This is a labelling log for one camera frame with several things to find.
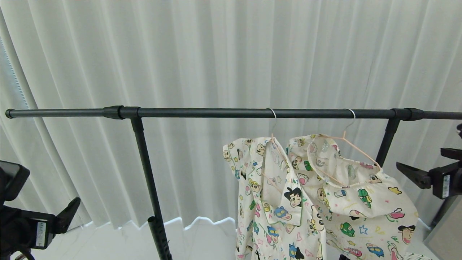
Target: white tile floor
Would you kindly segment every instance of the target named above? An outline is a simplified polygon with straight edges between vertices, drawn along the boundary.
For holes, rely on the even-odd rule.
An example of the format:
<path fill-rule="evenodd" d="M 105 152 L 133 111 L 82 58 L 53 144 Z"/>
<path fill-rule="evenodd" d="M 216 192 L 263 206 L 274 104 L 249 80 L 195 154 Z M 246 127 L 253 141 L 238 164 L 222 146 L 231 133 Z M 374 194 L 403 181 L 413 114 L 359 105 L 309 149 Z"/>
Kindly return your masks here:
<path fill-rule="evenodd" d="M 175 260 L 233 259 L 236 230 L 230 218 L 216 224 L 198 218 L 187 230 L 178 219 L 167 223 L 165 229 Z M 409 252 L 438 260 L 422 243 L 427 232 L 423 225 L 417 225 Z M 76 228 L 57 236 L 47 250 L 33 250 L 32 254 L 37 260 L 158 259 L 149 227 L 138 229 L 132 224 L 119 230 L 111 225 Z M 328 251 L 328 260 L 338 258 L 336 250 Z"/>

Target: white curtain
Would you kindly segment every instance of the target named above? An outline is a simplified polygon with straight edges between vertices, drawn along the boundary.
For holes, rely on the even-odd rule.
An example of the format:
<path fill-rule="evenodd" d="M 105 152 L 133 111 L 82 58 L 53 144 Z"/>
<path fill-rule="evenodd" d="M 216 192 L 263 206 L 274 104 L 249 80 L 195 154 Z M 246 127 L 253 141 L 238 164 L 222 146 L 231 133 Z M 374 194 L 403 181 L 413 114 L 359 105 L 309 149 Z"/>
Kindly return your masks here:
<path fill-rule="evenodd" d="M 462 1 L 30 0 L 0 1 L 0 8 L 14 72 L 2 74 L 2 111 L 27 105 L 462 111 Z M 348 122 L 278 119 L 274 134 L 281 143 L 340 135 Z M 164 220 L 181 217 L 188 225 L 197 216 L 234 217 L 237 182 L 221 147 L 269 135 L 273 120 L 144 123 Z M 374 157 L 386 123 L 357 120 L 347 137 Z M 397 172 L 395 162 L 423 169 L 447 163 L 439 148 L 461 147 L 455 125 L 402 122 L 385 162 L 426 223 L 441 201 Z M 2 112 L 0 143 L 0 158 L 31 170 L 16 206 L 58 213 L 80 196 L 74 225 L 140 226 L 152 214 L 127 120 L 6 119 Z M 365 160 L 349 147 L 343 154 Z"/>

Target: clothes rack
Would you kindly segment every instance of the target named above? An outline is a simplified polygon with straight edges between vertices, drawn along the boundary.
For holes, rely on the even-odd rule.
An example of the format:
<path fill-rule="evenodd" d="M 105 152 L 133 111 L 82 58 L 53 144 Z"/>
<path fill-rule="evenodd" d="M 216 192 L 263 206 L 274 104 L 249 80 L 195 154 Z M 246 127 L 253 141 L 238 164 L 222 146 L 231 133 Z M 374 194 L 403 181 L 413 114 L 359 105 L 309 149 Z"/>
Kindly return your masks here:
<path fill-rule="evenodd" d="M 273 109 L 277 118 L 353 118 L 346 109 Z M 376 161 L 383 166 L 393 137 L 401 121 L 421 119 L 459 119 L 462 112 L 423 111 L 416 108 L 394 109 L 355 109 L 356 118 L 388 119 L 385 133 Z M 274 118 L 269 109 L 229 109 L 229 108 L 141 108 L 136 106 L 109 106 L 98 109 L 36 109 L 5 112 L 8 118 L 45 117 L 105 117 L 111 119 L 130 119 L 135 134 L 141 164 L 151 199 L 154 216 L 148 218 L 149 228 L 161 260 L 171 260 L 164 222 L 157 197 L 154 176 L 144 135 L 141 118 Z"/>

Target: white surface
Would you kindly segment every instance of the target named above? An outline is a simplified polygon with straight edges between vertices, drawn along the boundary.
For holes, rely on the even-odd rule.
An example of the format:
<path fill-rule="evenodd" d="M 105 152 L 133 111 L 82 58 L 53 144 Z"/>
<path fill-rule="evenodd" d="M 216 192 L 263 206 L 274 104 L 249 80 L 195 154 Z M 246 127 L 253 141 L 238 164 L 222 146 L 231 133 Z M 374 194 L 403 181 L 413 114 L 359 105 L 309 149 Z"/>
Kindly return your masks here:
<path fill-rule="evenodd" d="M 187 230 L 178 219 L 168 223 L 165 229 L 174 260 L 234 260 L 236 230 L 232 219 L 217 224 L 197 219 Z M 425 232 L 418 224 L 409 252 L 438 260 L 422 243 Z M 36 260 L 158 259 L 149 227 L 138 229 L 132 224 L 122 229 L 112 229 L 111 225 L 98 229 L 94 225 L 76 228 L 57 236 L 48 249 L 32 253 Z M 329 247 L 326 260 L 338 258 L 336 249 Z"/>
<path fill-rule="evenodd" d="M 462 111 L 462 1 L 0 1 L 0 36 L 30 108 L 368 108 Z M 25 104 L 0 77 L 0 157 L 32 171 L 14 206 L 76 223 L 152 214 L 128 121 L 6 119 Z M 358 120 L 348 139 L 375 157 L 386 120 Z M 236 216 L 223 144 L 268 136 L 268 119 L 145 119 L 164 219 Z M 282 142 L 340 135 L 349 120 L 279 119 Z M 441 201 L 395 170 L 444 165 L 455 122 L 402 122 L 384 169 L 430 223 Z M 363 157 L 348 149 L 343 155 Z"/>

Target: cartoon print shirt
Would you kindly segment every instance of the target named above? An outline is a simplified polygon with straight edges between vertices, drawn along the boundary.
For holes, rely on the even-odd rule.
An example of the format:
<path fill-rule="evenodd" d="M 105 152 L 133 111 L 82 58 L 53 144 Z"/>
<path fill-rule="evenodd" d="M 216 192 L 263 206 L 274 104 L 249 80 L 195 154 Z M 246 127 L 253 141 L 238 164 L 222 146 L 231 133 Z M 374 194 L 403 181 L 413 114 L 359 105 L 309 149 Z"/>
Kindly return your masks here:
<path fill-rule="evenodd" d="M 237 139 L 223 157 L 239 181 L 236 259 L 325 260 L 324 221 L 279 142 Z"/>
<path fill-rule="evenodd" d="M 287 153 L 324 219 L 328 245 L 350 259 L 398 260 L 406 254 L 418 213 L 394 178 L 343 158 L 338 144 L 323 135 L 293 138 Z"/>

